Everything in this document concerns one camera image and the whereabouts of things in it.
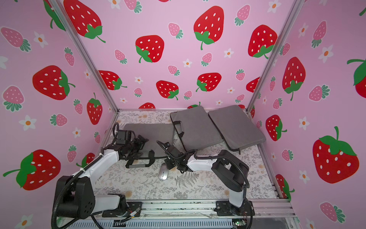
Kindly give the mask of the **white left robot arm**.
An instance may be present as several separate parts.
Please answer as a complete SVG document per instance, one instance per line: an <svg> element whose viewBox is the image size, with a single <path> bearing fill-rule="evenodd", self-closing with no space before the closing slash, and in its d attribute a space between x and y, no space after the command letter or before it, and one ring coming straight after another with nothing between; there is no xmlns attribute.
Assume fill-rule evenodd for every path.
<svg viewBox="0 0 366 229"><path fill-rule="evenodd" d="M121 159L134 157L143 149L147 138L135 135L130 130L120 130L117 123L113 126L112 143L101 149L98 157L71 176L62 176L56 184L55 198L51 215L51 227L58 229L58 218L70 218L71 221L63 226L64 229L80 219L91 217L98 228L101 228L95 218L104 211L123 216L124 223L141 211L141 205L131 210L123 194L95 196L96 180L112 165Z"/></svg>

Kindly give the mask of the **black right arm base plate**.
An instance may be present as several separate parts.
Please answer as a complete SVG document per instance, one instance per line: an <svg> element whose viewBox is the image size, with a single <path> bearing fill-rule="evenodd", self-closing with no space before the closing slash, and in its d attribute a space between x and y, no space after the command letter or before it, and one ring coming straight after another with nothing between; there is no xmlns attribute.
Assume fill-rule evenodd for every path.
<svg viewBox="0 0 366 229"><path fill-rule="evenodd" d="M214 211L218 216L254 216L255 211L251 201L244 200L241 207L236 207L229 201L217 201Z"/></svg>

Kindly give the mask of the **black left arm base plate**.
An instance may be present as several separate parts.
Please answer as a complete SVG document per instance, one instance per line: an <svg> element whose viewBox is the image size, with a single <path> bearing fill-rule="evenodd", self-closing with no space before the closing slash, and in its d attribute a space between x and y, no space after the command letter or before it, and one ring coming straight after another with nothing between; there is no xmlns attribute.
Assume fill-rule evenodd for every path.
<svg viewBox="0 0 366 229"><path fill-rule="evenodd" d="M142 208L142 202L126 202L126 204L123 204L122 207L116 209L116 210L106 210L102 213L103 218L113 218L113 217L119 217L119 218L126 218L131 213L133 213L133 216L139 217L141 208Z"/></svg>

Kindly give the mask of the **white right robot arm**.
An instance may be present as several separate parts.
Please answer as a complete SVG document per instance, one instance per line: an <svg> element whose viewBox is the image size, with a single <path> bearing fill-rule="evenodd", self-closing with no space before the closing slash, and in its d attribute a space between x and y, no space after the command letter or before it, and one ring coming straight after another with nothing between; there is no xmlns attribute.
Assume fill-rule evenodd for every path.
<svg viewBox="0 0 366 229"><path fill-rule="evenodd" d="M167 155L166 168L177 168L181 173L211 171L229 188L229 203L235 210L241 210L248 202L246 191L249 166L227 150L214 156L199 156L198 150L181 152L170 143L157 141Z"/></svg>

